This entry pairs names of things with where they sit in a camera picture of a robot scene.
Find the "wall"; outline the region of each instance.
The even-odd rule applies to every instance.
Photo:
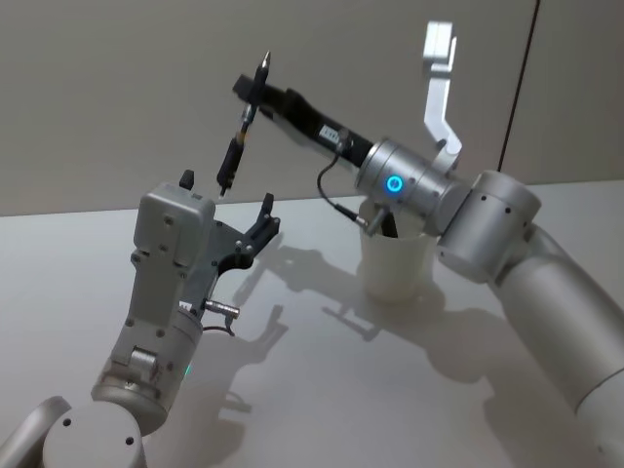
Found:
[[[242,111],[230,89],[267,49],[272,84],[370,139],[433,155],[428,20],[459,34],[448,118],[465,143],[461,171],[495,168],[532,11],[530,0],[3,0],[0,215],[135,207],[187,168],[215,196]],[[248,142],[228,201],[317,195],[324,158],[261,118]],[[352,184],[344,169],[328,177],[332,194]]]
[[[503,171],[525,182],[624,177],[624,3],[540,4]]]

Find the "blue light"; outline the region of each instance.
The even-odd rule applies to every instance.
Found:
[[[403,179],[398,175],[390,175],[386,180],[386,188],[390,193],[399,193],[403,188]]]

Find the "robotic arm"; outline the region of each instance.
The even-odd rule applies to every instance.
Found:
[[[167,419],[203,332],[233,334],[239,310],[211,300],[218,277],[250,268],[280,226],[271,194],[245,233],[215,220],[215,204],[192,192],[193,178],[187,171],[140,201],[130,311],[94,402],[42,403],[0,447],[0,468],[145,467],[141,438]],[[223,315],[225,327],[204,328],[206,311]]]
[[[266,85],[259,109],[297,142],[311,142],[359,168],[355,186],[373,198],[379,212],[363,220],[334,207],[368,233],[392,211],[421,217],[424,231],[439,237],[440,262],[493,290],[528,350],[593,433],[604,459],[624,467],[624,312],[533,223],[541,202],[524,185],[493,171],[472,186],[454,177],[461,142],[445,114],[455,47],[450,23],[429,23],[424,120],[439,150],[433,161],[390,139],[373,144],[291,89]],[[243,75],[234,92],[247,100],[252,86]]]

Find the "white cup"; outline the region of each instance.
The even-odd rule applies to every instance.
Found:
[[[365,200],[359,214],[372,219],[376,212],[372,200]],[[372,237],[360,231],[362,245],[361,273],[364,290],[374,299],[386,304],[397,304],[411,299],[420,283],[431,276],[429,253],[435,239],[422,232],[423,223],[417,217],[402,211],[395,214],[398,238],[375,233]]]

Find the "white table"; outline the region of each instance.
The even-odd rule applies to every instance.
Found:
[[[538,222],[624,304],[624,182],[534,190]],[[258,206],[217,217],[245,229]],[[204,337],[150,468],[597,465],[485,287],[436,264],[436,288],[383,310],[355,276],[354,225],[319,200],[274,213],[279,243],[217,286],[243,308],[238,336]],[[89,402],[127,314],[136,214],[0,219],[0,440],[52,395]]]

